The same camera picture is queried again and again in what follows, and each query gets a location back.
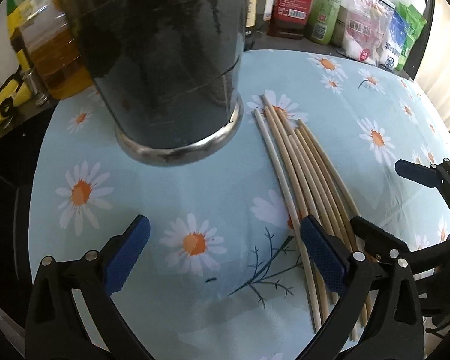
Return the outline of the green seasoning bag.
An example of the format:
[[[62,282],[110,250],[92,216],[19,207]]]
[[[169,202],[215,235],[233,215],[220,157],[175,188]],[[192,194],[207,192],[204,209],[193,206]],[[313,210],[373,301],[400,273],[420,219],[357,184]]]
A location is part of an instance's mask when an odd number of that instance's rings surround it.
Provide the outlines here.
[[[406,40],[404,42],[404,46],[402,47],[401,55],[396,67],[398,71],[401,71],[405,66],[411,49],[419,39],[425,24],[427,24],[427,20],[412,4],[407,6],[404,3],[399,2],[396,7],[396,12],[407,24]]]

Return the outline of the clear sugar bag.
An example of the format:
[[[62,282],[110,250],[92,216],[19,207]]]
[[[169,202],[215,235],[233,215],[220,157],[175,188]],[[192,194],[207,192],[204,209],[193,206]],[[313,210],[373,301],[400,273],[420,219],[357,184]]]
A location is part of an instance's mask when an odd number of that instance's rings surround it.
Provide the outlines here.
[[[341,48],[353,60],[377,66],[395,6],[386,0],[349,0]]]

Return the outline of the green label oil bottle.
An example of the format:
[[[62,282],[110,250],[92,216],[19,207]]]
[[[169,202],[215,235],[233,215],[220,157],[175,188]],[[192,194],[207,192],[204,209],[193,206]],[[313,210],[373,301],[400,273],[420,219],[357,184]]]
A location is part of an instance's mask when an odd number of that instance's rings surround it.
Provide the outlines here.
[[[342,0],[314,0],[305,26],[305,36],[320,45],[332,38]]]

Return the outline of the yellow scrub brush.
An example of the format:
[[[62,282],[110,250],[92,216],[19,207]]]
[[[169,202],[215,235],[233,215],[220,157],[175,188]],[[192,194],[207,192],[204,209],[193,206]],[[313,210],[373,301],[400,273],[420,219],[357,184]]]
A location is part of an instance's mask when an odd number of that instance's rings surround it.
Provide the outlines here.
[[[14,113],[16,108],[33,97],[32,91],[20,72],[21,69],[18,69],[0,88],[0,125]]]

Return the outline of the daisy print blue tablecloth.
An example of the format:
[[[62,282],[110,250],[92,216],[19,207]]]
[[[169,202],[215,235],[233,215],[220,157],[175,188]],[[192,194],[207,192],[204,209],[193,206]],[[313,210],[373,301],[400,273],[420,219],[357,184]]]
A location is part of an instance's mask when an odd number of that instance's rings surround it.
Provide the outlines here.
[[[151,237],[113,302],[157,359],[294,359],[314,334],[291,223],[254,118],[261,96],[303,121],[362,217],[412,250],[444,241],[438,191],[398,176],[399,159],[450,159],[450,133],[413,81],[349,59],[287,50],[243,56],[244,117],[197,163],[148,166],[119,147],[89,88],[61,101],[40,150],[29,256],[99,250],[137,216]]]

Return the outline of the wooden chopstick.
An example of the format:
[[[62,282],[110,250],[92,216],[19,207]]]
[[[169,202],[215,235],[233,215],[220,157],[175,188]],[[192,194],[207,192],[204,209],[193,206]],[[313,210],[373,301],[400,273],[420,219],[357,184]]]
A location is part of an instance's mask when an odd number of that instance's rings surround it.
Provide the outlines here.
[[[346,230],[345,204],[332,184],[333,180],[325,174],[323,165],[314,157],[311,146],[305,141],[301,131],[295,128],[292,135],[305,163],[305,176],[310,178],[309,188],[314,198],[320,222],[329,235],[338,237],[348,248],[355,252]]]
[[[292,197],[291,191],[289,189],[289,184],[286,180],[283,167],[279,160],[279,155],[277,154],[275,145],[272,142],[272,137],[269,133],[268,128],[266,127],[266,123],[262,117],[262,114],[258,109],[254,109],[253,115],[257,121],[257,126],[259,128],[260,133],[262,134],[262,138],[265,142],[268,154],[270,155],[275,174],[277,175],[277,178],[278,178],[278,181],[280,184],[280,189],[283,194],[285,205],[288,209],[289,217],[292,221],[292,228],[294,231],[294,236],[295,236],[295,239],[297,242],[297,246],[298,246],[298,249],[300,252],[301,261],[302,261],[304,272],[305,272],[305,284],[307,287],[310,313],[312,315],[314,331],[317,332],[318,330],[320,330],[320,328],[322,326],[322,320],[321,320],[321,314],[320,314],[320,302],[319,302],[318,295],[316,292],[316,287],[314,285],[314,275],[313,275],[313,270],[311,267],[311,261],[309,260],[308,252],[306,251],[306,248],[300,239],[300,223],[298,220],[297,210],[294,205],[293,197]]]
[[[299,123],[298,129],[301,131],[307,144],[311,146],[312,152],[314,153],[314,157],[317,158],[317,160],[319,161],[319,165],[322,164],[322,167],[325,169],[325,174],[333,180],[332,182],[333,186],[340,191],[341,196],[345,199],[345,203],[347,205],[347,209],[345,209],[346,213],[345,227],[349,234],[349,239],[351,245],[353,246],[353,250],[354,251],[361,250],[361,248],[359,248],[357,244],[357,238],[353,234],[350,224],[350,220],[354,216],[359,216],[359,209],[357,208],[355,202],[353,201],[353,198],[351,197],[350,192],[345,186],[344,181],[342,180],[335,166],[332,164],[332,161],[330,160],[328,155],[324,152],[321,145],[318,143],[314,134],[311,133],[311,130],[305,125],[305,123],[301,119],[299,120],[298,123]]]
[[[293,167],[289,151],[286,148],[284,139],[279,131],[278,123],[275,121],[274,117],[275,110],[272,106],[265,106],[264,112],[266,115],[266,121],[268,123],[268,130],[271,135],[272,142],[274,143],[274,147],[277,150],[277,154],[279,155],[279,160],[283,167],[283,171],[292,194],[292,199],[294,201],[294,205],[297,210],[298,220],[299,223],[301,224],[299,215],[302,213],[307,213],[305,204],[301,204],[300,200],[297,200],[297,197],[298,198],[301,197],[303,200],[301,186],[298,182],[297,174]],[[328,296],[326,289],[324,287],[324,283],[322,282],[318,283],[320,279],[321,279],[320,275],[314,275],[314,285],[316,287],[316,292],[319,299],[320,314],[323,325],[323,318],[326,319],[328,316]]]
[[[350,217],[337,192],[328,164],[322,158],[313,137],[302,121],[292,127],[284,111],[271,108],[271,114],[295,174],[294,183],[301,190],[296,193],[299,213],[313,215],[326,233],[338,237],[350,251],[359,248],[352,234]]]
[[[262,95],[261,100],[263,110],[255,111],[254,115],[257,122],[260,123],[260,129],[292,221],[294,236],[304,267],[310,307],[313,312],[328,315],[329,299],[326,285],[320,272],[310,261],[308,250],[300,233],[302,220],[309,214],[318,213],[305,177],[305,168],[302,166],[304,158],[294,139],[287,133],[288,123],[280,119],[277,110],[268,101],[266,95]]]

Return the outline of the red label wine bottle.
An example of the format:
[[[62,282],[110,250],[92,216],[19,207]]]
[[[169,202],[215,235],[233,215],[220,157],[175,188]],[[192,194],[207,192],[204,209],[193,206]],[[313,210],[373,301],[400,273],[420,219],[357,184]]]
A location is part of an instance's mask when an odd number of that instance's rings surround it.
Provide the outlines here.
[[[314,0],[275,0],[267,34],[278,38],[301,39]]]

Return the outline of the blue white salt bag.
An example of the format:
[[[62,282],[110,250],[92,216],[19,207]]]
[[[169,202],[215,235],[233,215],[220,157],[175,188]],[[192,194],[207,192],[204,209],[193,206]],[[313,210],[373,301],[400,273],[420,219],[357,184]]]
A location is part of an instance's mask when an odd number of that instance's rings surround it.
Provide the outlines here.
[[[379,47],[379,65],[393,71],[399,62],[407,39],[409,24],[396,11],[393,13],[382,44]]]

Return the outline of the black cylindrical utensil holder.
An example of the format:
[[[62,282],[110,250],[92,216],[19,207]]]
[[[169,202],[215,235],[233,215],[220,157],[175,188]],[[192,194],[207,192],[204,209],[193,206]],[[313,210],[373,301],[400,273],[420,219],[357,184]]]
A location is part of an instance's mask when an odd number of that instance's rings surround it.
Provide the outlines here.
[[[59,2],[128,156],[189,164],[234,137],[247,0]]]

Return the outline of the green label sauce bottle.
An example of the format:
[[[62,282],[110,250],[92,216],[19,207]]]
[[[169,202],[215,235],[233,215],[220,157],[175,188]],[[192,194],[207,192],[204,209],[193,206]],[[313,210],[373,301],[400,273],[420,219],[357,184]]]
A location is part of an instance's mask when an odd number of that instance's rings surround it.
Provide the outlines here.
[[[30,63],[20,27],[26,23],[28,16],[32,14],[33,7],[32,0],[6,0],[9,41],[23,72],[30,70]]]

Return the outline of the small glass jar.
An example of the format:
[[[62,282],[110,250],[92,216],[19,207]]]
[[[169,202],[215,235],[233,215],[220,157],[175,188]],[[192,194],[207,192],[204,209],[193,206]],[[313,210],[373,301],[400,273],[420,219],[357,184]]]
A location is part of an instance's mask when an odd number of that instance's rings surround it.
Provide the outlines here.
[[[42,107],[49,100],[49,94],[36,68],[32,67],[24,72],[22,79],[32,92],[34,104],[37,107]]]

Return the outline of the large oil bottle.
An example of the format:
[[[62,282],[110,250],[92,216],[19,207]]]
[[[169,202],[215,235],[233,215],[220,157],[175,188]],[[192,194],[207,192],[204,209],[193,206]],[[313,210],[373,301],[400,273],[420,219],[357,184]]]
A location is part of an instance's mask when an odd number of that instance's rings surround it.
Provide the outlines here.
[[[19,29],[30,61],[52,98],[63,100],[92,85],[58,0],[44,0]]]

